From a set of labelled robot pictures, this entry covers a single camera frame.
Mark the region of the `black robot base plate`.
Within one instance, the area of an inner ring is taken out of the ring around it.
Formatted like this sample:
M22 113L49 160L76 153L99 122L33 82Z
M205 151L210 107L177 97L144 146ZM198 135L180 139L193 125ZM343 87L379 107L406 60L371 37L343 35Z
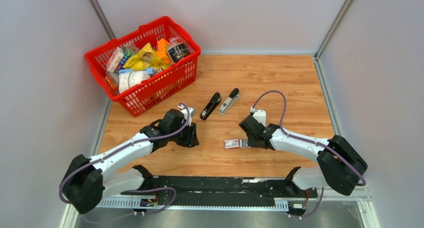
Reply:
M197 207L272 207L276 200L294 199L305 205L307 199L318 198L315 188L301 190L291 180L263 177L217 176L153 176L139 189L124 191L124 195L150 195L159 205L171 203Z

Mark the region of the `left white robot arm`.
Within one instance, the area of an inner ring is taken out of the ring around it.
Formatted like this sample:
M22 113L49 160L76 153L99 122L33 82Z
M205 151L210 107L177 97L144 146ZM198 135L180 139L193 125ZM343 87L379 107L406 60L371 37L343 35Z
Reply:
M124 143L91 157L76 156L59 185L60 200L85 214L116 194L157 192L153 175L144 166L136 165L125 172L120 169L170 142L187 148L198 146L197 125L192 122L195 113L195 108L180 103L178 109L170 109L162 119L143 127Z

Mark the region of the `black and grey stapler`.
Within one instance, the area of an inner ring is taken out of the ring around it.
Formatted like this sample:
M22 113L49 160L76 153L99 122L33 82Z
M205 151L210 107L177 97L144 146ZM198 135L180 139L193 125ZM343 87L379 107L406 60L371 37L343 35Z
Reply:
M240 91L238 88L234 88L229 96L227 97L227 99L224 101L224 103L220 106L218 112L221 115L224 115L230 108L231 106L239 99L240 97Z

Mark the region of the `white red staple box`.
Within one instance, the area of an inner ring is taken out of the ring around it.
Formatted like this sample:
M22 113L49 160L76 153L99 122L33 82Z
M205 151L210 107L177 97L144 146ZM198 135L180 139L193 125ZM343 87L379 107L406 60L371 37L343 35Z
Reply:
M240 146L240 139L231 139L224 141L224 149L239 148Z

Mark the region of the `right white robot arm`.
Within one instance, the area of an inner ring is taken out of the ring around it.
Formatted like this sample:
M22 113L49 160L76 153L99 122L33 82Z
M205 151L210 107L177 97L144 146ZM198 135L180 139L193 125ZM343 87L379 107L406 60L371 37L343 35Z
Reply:
M250 147L286 151L315 161L313 168L295 168L292 179L285 183L291 197L300 196L306 189L328 185L334 191L349 196L357 186L365 186L365 160L342 136L331 139L313 138L282 130L279 125L264 126L252 115L239 123L247 135Z

